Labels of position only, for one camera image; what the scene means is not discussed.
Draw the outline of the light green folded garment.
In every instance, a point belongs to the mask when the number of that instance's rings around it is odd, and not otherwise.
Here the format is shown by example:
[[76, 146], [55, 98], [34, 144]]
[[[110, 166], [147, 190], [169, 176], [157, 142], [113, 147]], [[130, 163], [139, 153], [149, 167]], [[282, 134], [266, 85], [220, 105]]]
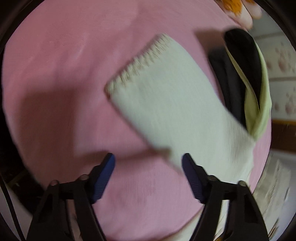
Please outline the light green folded garment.
[[244, 102], [244, 113], [246, 118], [246, 127], [248, 133], [252, 138], [257, 141], [265, 133], [268, 120], [270, 119], [270, 111], [272, 107], [272, 101], [270, 97], [269, 79], [268, 71], [264, 56], [256, 45], [255, 49], [259, 54], [259, 60], [261, 64], [261, 87], [260, 87], [260, 97], [256, 97], [254, 88], [251, 86], [250, 81], [247, 79], [242, 69], [231, 55], [228, 49], [226, 49], [227, 55], [230, 58], [236, 72], [242, 79], [245, 87], [245, 102]]

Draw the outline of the floral sliding wardrobe door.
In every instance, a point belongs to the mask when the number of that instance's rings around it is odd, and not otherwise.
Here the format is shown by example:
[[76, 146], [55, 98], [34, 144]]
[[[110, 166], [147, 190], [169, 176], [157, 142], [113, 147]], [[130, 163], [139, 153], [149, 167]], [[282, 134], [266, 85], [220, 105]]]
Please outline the floral sliding wardrobe door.
[[272, 119], [295, 121], [295, 49], [267, 13], [253, 22], [250, 34], [266, 61], [273, 105]]

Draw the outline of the black folded garment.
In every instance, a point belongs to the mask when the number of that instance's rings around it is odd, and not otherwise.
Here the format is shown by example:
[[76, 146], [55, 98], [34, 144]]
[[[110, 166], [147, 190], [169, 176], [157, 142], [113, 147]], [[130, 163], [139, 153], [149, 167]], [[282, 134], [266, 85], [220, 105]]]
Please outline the black folded garment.
[[246, 87], [236, 72], [226, 49], [234, 57], [243, 73], [260, 97], [261, 64], [253, 37], [242, 29], [231, 29], [224, 34], [226, 46], [209, 52], [208, 59], [220, 84], [226, 108], [246, 127], [244, 102]]

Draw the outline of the beige ruffled cover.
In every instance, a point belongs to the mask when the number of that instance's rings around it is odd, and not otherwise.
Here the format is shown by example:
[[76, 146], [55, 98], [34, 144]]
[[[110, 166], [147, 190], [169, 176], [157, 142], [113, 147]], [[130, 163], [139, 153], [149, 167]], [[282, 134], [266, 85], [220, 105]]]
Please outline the beige ruffled cover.
[[291, 178], [291, 169], [276, 154], [270, 152], [253, 192], [269, 239], [274, 237], [280, 226], [280, 215], [290, 191]]

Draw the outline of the white fuzzy cardigan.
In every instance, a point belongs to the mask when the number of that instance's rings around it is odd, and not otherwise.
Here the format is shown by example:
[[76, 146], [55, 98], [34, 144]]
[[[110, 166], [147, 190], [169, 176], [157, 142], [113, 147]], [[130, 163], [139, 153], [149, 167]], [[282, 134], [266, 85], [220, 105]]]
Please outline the white fuzzy cardigan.
[[113, 105], [177, 170], [189, 153], [208, 174], [248, 181], [255, 142], [190, 54], [166, 34], [105, 87]]

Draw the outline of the pink bed blanket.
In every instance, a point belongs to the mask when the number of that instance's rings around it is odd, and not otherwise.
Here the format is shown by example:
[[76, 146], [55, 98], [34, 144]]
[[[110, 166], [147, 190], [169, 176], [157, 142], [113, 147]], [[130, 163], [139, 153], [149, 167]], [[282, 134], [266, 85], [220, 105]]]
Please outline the pink bed blanket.
[[71, 182], [106, 153], [116, 164], [93, 208], [109, 240], [161, 240], [201, 206], [185, 176], [111, 106], [109, 78], [154, 35], [184, 44], [219, 86], [204, 50], [237, 23], [215, 1], [45, 1], [4, 51], [4, 113], [22, 161], [43, 189]]

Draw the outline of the bear print quilt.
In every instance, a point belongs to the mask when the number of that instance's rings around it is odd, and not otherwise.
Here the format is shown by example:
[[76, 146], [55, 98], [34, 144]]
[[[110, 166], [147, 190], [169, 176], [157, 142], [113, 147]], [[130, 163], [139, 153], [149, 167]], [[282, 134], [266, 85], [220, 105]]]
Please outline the bear print quilt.
[[217, 0], [218, 6], [241, 27], [250, 30], [253, 20], [260, 19], [262, 9], [255, 1], [249, 0]]

